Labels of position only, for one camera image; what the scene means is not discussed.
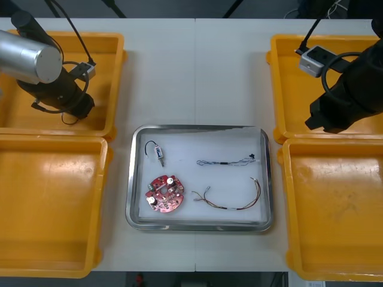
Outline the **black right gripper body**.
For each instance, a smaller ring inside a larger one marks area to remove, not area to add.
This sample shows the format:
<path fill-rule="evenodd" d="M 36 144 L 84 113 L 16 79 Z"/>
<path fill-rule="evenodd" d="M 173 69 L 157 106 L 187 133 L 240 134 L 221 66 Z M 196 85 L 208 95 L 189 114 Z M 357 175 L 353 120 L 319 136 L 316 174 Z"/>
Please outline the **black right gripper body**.
<path fill-rule="evenodd" d="M 324 93 L 310 104 L 310 116 L 321 117 L 322 130 L 325 125 L 347 130 L 360 120 L 361 106 L 358 100 L 360 87 L 356 81 L 342 81 L 335 84 L 331 89 L 335 93 L 334 97 Z"/>

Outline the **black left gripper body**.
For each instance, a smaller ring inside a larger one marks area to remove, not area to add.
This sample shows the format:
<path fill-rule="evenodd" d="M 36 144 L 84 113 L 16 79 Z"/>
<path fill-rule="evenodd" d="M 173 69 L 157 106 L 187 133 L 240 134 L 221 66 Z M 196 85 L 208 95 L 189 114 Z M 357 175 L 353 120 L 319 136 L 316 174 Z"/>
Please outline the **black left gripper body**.
<path fill-rule="evenodd" d="M 95 106 L 93 98 L 84 93 L 80 89 L 76 89 L 71 93 L 69 97 L 69 106 L 76 105 L 69 109 L 69 114 L 75 116 L 78 119 L 84 119 L 88 116 L 92 108 Z"/>

